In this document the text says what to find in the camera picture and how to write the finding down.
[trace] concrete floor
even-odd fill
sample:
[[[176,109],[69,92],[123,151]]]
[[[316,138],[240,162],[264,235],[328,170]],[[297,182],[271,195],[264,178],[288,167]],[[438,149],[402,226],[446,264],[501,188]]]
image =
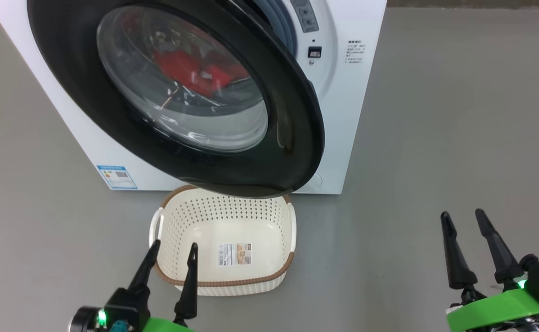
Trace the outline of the concrete floor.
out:
[[[200,298],[192,328],[446,331],[444,210],[484,292],[475,208],[539,255],[539,11],[389,9],[364,108],[344,193],[293,198],[284,283]],[[62,331],[126,286],[164,195],[107,189],[0,27],[0,331]],[[178,290],[150,286],[172,318]]]

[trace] red cloth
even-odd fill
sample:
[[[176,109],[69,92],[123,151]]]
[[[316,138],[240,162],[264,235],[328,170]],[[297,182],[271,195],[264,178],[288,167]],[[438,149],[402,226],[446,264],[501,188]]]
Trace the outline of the red cloth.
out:
[[[209,51],[202,59],[199,48],[194,45],[191,54],[177,50],[162,54],[155,51],[154,55],[166,77],[206,97],[212,97],[214,92],[235,80],[249,77],[240,63],[218,51]]]

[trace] perforated basket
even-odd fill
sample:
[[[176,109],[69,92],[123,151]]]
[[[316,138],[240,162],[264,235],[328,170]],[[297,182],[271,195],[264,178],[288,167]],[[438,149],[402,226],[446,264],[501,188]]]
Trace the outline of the perforated basket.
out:
[[[173,191],[151,221],[160,239],[155,271],[182,290],[187,257],[198,243],[198,295],[244,296],[276,288],[296,248],[296,214],[285,197],[230,197],[187,185]]]

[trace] front-loading washing machine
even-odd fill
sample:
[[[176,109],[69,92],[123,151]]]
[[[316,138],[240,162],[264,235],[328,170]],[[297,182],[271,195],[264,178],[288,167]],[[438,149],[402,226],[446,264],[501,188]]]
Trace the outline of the front-loading washing machine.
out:
[[[339,194],[385,0],[0,0],[105,183]]]

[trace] brown basket rim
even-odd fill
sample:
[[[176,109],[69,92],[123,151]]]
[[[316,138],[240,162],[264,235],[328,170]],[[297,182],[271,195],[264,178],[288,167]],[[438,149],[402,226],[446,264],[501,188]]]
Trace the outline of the brown basket rim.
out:
[[[182,193],[183,191],[191,190],[191,189],[198,189],[195,187],[195,185],[184,185],[183,187],[179,187],[175,190],[173,190],[162,202],[161,208],[165,208],[169,201],[175,197],[177,194]],[[285,195],[282,196],[286,203],[291,203],[292,200],[290,199],[290,196]],[[286,270],[290,267],[292,264],[292,261],[294,259],[294,252],[290,252],[288,255],[288,258],[286,259],[286,263],[284,263],[284,266],[282,266],[281,269],[279,269],[276,273],[273,273],[271,275],[268,275],[267,277],[260,277],[260,278],[252,278],[252,279],[242,279],[242,280],[234,280],[234,281],[198,281],[197,285],[198,287],[228,287],[228,286],[242,286],[242,285],[250,285],[250,284],[257,284],[259,282],[267,282],[274,280],[278,278],[280,275],[286,273]],[[155,262],[154,270],[160,277],[160,279],[163,279],[164,281],[168,282],[169,284],[175,285],[175,286],[183,286],[184,281],[169,278],[166,274],[163,273],[163,271],[160,269],[160,266],[157,262]]]

